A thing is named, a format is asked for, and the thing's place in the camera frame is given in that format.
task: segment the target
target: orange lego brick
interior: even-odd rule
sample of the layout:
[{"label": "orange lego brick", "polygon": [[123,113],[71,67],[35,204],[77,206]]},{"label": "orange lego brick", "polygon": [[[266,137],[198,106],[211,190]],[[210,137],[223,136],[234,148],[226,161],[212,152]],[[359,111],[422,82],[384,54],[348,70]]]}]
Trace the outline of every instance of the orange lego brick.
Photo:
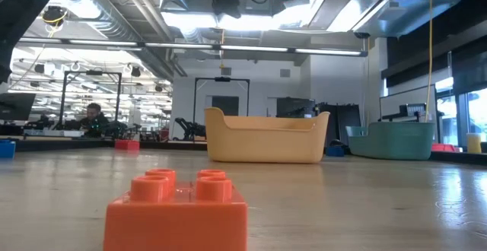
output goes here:
[{"label": "orange lego brick", "polygon": [[174,170],[148,170],[110,203],[104,251],[246,251],[247,204],[221,170],[176,183]]}]

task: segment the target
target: blue bin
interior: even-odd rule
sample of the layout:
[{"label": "blue bin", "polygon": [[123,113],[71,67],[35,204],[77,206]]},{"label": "blue bin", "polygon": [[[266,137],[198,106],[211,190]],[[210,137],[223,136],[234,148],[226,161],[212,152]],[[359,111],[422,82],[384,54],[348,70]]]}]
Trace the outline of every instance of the blue bin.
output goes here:
[{"label": "blue bin", "polygon": [[0,140],[0,158],[13,159],[15,156],[15,141]]},{"label": "blue bin", "polygon": [[431,155],[432,122],[373,122],[368,129],[346,128],[353,155],[391,160],[427,160]]}]

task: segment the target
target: person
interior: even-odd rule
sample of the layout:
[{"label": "person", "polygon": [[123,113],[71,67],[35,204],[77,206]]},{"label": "person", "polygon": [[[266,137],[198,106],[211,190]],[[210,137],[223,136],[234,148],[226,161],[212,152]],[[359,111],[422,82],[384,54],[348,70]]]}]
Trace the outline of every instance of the person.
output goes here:
[{"label": "person", "polygon": [[109,121],[101,112],[99,104],[90,103],[86,108],[86,117],[80,123],[81,128],[86,130],[85,136],[97,138],[101,136],[102,127],[107,125]]}]

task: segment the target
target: yellow container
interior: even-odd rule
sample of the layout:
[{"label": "yellow container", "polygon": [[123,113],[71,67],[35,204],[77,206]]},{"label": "yellow container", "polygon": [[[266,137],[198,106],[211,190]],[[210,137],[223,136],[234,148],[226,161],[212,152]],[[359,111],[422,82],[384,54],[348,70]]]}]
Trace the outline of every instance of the yellow container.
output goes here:
[{"label": "yellow container", "polygon": [[208,155],[222,162],[317,163],[329,113],[309,119],[224,116],[205,110]]},{"label": "yellow container", "polygon": [[466,151],[468,153],[481,154],[482,148],[480,143],[482,142],[482,136],[479,133],[467,133],[466,134]]}]

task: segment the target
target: computer monitor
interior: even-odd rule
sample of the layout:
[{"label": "computer monitor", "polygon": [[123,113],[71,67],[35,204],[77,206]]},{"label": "computer monitor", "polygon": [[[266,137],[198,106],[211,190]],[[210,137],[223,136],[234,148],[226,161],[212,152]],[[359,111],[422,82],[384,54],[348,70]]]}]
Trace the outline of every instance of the computer monitor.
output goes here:
[{"label": "computer monitor", "polygon": [[0,94],[0,120],[27,121],[36,94]]}]

